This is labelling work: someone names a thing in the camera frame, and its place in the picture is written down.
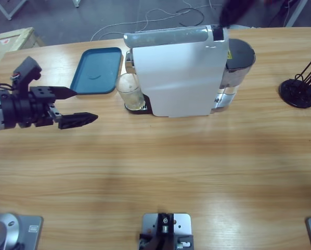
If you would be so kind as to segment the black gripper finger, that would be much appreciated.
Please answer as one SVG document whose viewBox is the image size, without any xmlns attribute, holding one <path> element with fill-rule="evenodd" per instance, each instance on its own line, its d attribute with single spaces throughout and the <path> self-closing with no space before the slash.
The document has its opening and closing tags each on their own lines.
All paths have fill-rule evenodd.
<svg viewBox="0 0 311 250">
<path fill-rule="evenodd" d="M 251 0 L 228 0 L 224 3 L 219 24 L 222 27 L 234 25 L 252 6 Z"/>
<path fill-rule="evenodd" d="M 39 101 L 68 99 L 77 95 L 76 91 L 64 86 L 33 86 L 30 87 L 30 92 Z"/>
<path fill-rule="evenodd" d="M 98 115 L 89 112 L 78 112 L 70 115 L 62 115 L 58 121 L 59 129 L 82 127 L 98 119 Z"/>
</svg>

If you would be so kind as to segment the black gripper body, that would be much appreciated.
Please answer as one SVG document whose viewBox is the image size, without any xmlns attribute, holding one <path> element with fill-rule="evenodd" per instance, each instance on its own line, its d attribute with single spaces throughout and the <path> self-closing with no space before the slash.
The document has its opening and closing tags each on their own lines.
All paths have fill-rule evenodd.
<svg viewBox="0 0 311 250">
<path fill-rule="evenodd" d="M 1 125 L 4 128 L 52 125 L 61 119 L 55 101 L 56 96 L 51 90 L 30 90 L 24 97 L 0 90 L 0 111 L 3 112 Z"/>
</svg>

